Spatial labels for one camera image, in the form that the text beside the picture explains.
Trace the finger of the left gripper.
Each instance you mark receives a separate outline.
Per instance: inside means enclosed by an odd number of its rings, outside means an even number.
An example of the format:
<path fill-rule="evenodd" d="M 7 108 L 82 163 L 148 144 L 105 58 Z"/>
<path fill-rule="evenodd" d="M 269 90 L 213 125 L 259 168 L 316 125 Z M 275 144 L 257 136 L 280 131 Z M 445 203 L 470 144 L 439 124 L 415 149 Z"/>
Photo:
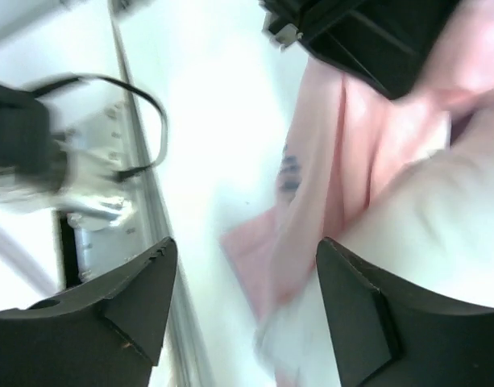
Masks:
<path fill-rule="evenodd" d="M 264 32 L 282 48 L 367 82 L 389 100 L 408 94 L 456 9 L 452 0 L 263 1 Z"/>

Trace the pink purple pillowcase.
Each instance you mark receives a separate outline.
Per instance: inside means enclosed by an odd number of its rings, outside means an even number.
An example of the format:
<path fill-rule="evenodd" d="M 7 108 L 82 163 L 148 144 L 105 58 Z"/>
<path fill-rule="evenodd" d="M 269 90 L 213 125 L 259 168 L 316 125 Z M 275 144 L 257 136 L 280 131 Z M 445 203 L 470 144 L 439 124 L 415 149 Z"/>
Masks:
<path fill-rule="evenodd" d="M 390 101 L 309 59 L 276 179 L 273 208 L 222 247 L 257 318 L 301 291 L 319 241 L 335 238 L 408 164 L 444 148 L 451 119 L 494 89 L 494 1 L 464 1 L 411 92 Z"/>

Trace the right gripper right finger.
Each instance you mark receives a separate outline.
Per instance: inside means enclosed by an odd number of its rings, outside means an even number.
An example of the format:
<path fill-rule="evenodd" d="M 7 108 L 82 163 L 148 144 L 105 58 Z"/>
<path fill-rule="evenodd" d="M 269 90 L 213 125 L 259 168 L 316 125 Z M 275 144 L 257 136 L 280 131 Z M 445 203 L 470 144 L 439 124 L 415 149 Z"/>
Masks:
<path fill-rule="evenodd" d="M 316 265 L 343 386 L 494 386 L 494 308 L 424 289 L 332 239 Z"/>

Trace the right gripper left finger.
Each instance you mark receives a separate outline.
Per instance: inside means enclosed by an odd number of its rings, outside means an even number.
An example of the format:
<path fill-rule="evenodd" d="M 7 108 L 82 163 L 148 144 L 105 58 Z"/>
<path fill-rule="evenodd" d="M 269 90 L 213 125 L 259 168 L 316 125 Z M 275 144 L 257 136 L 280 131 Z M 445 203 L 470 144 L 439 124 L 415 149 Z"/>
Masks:
<path fill-rule="evenodd" d="M 166 238 L 91 281 L 0 311 L 0 386 L 147 386 L 176 268 Z"/>

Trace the white pillow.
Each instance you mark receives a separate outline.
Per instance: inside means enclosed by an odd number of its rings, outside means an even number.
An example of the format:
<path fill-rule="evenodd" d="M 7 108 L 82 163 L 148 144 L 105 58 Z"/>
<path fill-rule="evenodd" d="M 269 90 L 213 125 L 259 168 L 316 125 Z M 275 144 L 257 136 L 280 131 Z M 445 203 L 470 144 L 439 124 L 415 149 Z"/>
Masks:
<path fill-rule="evenodd" d="M 414 284 L 494 307 L 494 144 L 467 139 L 413 166 L 341 243 Z M 339 385 L 317 273 L 258 345 L 299 386 Z"/>

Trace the aluminium frame rail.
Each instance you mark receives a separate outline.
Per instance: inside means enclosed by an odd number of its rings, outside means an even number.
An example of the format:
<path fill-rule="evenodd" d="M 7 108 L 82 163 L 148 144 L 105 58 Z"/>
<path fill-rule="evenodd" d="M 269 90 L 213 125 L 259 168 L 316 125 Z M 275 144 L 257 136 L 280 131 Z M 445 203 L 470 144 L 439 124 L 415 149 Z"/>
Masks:
<path fill-rule="evenodd" d="M 130 67 L 130 56 L 126 54 L 120 29 L 120 20 L 137 6 L 145 6 L 145 1 L 109 1 L 110 21 L 113 28 L 114 45 L 118 53 L 120 75 L 130 84 L 134 80 Z M 143 99 L 129 91 L 127 103 L 131 115 L 131 127 L 135 137 L 135 150 L 140 163 L 149 161 L 147 150 L 146 120 L 142 118 L 140 102 Z M 143 200 L 148 214 L 146 215 L 149 235 L 155 239 L 172 234 L 168 212 L 159 187 L 156 172 L 145 172 L 140 178 L 145 184 Z M 196 325 L 195 313 L 189 299 L 188 289 L 181 264 L 177 265 L 171 306 L 167 321 L 168 354 L 172 366 L 175 385 L 205 387 L 213 384 L 201 334 Z"/>

